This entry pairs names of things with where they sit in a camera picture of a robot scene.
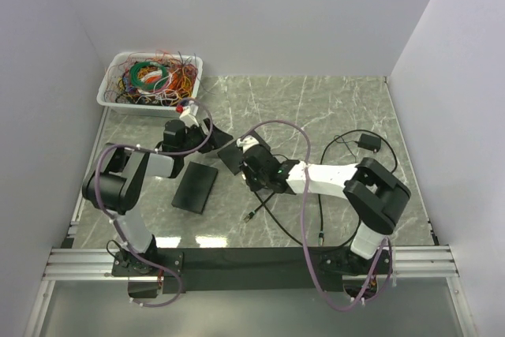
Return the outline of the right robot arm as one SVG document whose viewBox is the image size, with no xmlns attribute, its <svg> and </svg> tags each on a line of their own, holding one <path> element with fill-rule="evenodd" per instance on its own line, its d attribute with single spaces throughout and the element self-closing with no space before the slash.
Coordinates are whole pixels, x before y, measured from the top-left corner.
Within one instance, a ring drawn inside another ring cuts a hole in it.
<svg viewBox="0 0 505 337">
<path fill-rule="evenodd" d="M 313 193 L 348 200 L 361 220 L 347 253 L 348 266 L 364 273 L 374 265 L 377 248 L 393 234 L 411 197 L 407 186 L 388 169 L 370 157 L 340 166 L 296 159 L 279 162 L 254 137 L 240 139 L 237 146 L 242 153 L 239 167 L 252 191 Z"/>
</svg>

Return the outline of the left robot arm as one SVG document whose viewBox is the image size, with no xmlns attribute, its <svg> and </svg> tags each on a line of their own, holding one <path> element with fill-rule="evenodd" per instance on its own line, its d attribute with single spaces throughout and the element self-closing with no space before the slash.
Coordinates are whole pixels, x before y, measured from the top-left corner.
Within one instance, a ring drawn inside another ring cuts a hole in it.
<svg viewBox="0 0 505 337">
<path fill-rule="evenodd" d="M 144 180 L 176 178 L 193 152 L 205 154 L 224 147 L 233 137 L 210 118 L 202 122 L 171 119 L 162 140 L 153 150 L 108 143 L 82 183 L 82 196 L 101 210 L 117 231 L 118 261 L 141 275 L 150 275 L 162 264 L 154 235 L 147 228 L 137 204 Z"/>
</svg>

